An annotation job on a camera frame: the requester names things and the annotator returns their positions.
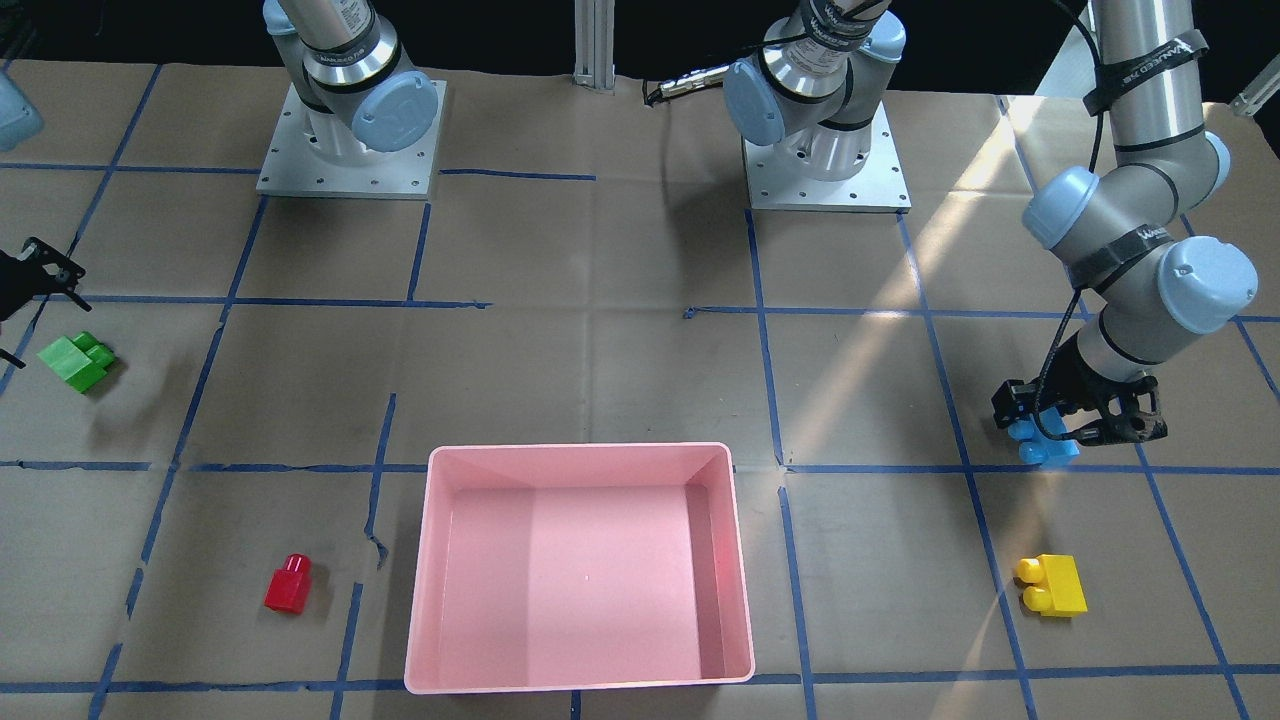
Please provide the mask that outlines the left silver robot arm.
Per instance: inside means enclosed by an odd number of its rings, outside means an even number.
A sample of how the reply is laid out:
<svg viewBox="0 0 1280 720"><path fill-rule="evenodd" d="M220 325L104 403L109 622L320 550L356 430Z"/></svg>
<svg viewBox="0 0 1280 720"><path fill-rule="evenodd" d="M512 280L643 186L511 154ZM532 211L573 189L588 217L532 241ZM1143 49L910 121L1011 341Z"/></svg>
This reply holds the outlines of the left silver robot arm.
<svg viewBox="0 0 1280 720"><path fill-rule="evenodd" d="M1198 60L1207 50L1188 1L1102 1L1093 42L1093 118L1107 117L1116 167L1070 167L1034 192L1024 227L1065 268L1071 290L1103 309L1059 332L1038 377L1006 380L993 420L1028 462L1055 445L1161 439L1153 370L1212 334L1254 297L1248 256L1169 227L1210 199L1231 158L1204 127ZM749 55L726 68L724 99L756 146L796 150L806 168L827 147L869 143L870 123L906 31L887 1L801 1Z"/></svg>

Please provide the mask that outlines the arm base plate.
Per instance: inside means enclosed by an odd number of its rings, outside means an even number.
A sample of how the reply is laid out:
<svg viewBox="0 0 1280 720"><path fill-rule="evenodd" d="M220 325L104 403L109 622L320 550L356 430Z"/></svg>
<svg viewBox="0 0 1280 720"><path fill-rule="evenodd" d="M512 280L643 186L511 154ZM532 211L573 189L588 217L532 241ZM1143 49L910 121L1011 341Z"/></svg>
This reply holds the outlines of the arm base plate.
<svg viewBox="0 0 1280 720"><path fill-rule="evenodd" d="M378 152L352 136L334 115L315 111L291 87L259 172L266 196L311 199L428 200L448 83L434 79L436 117L407 149Z"/></svg>
<svg viewBox="0 0 1280 720"><path fill-rule="evenodd" d="M755 210L905 213L913 206L883 105L850 133L818 126L780 143L741 141Z"/></svg>

